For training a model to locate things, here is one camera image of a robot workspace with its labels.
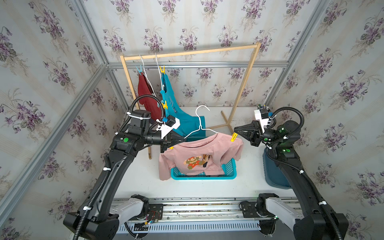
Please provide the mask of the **white wire hanger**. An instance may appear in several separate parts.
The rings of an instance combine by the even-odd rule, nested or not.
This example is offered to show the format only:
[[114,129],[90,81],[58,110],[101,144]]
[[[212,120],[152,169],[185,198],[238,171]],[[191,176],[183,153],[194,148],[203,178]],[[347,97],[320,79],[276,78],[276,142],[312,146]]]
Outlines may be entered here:
[[205,105],[200,105],[200,106],[198,106],[198,107],[196,108],[196,110],[195,110],[195,114],[196,114],[196,116],[197,116],[198,119],[199,119],[199,127],[198,127],[196,130],[191,131],[188,135],[186,135],[186,136],[184,137],[184,139],[187,139],[190,135],[192,135],[192,134],[194,134],[194,133],[196,133],[196,132],[199,132],[199,131],[210,131],[210,132],[213,132],[213,133],[215,133],[215,134],[218,134],[218,132],[216,132],[216,131],[214,131],[214,130],[212,130],[212,129],[209,129],[209,128],[203,128],[203,126],[202,126],[202,119],[201,119],[201,117],[198,115],[198,110],[199,110],[200,108],[202,108],[202,107],[204,107],[204,108],[206,108],[208,111],[210,111],[210,109],[209,109],[207,106],[205,106]]

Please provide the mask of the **pink t-shirt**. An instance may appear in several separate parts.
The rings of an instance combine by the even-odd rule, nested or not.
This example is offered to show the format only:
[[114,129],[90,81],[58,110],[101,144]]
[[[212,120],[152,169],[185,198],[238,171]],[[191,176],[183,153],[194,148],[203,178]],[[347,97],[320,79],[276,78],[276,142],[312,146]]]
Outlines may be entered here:
[[159,156],[159,177],[166,181],[171,178],[171,170],[177,168],[182,174],[196,176],[223,175],[222,165],[232,159],[238,161],[244,148],[243,140],[232,136],[214,134],[202,140],[186,142],[167,149]]

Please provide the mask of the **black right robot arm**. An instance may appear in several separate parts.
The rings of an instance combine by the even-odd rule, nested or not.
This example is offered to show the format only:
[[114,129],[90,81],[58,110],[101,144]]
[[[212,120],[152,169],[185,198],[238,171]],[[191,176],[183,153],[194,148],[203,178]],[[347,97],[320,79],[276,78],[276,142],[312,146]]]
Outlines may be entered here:
[[273,113],[266,108],[255,111],[255,120],[234,128],[234,132],[254,147],[266,146],[264,159],[271,160],[288,180],[301,206],[299,213],[276,194],[259,194],[257,201],[241,202],[243,216],[263,218],[260,230],[264,235],[275,232],[276,221],[282,221],[297,240],[343,240],[349,222],[336,213],[324,199],[305,171],[294,148],[300,139],[305,117],[293,107],[282,107]]

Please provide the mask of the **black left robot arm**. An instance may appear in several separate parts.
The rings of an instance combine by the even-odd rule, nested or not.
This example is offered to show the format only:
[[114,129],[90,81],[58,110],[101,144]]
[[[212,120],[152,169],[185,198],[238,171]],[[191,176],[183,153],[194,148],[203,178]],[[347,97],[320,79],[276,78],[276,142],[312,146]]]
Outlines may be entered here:
[[105,166],[96,184],[78,210],[65,216],[63,224],[74,233],[74,240],[112,240],[122,224],[148,212],[148,200],[140,195],[132,196],[114,210],[111,206],[124,174],[141,150],[158,145],[164,153],[186,141],[175,131],[180,120],[167,117],[164,109],[153,125],[150,122],[149,111],[135,110],[134,106],[127,111],[109,152],[104,155]]

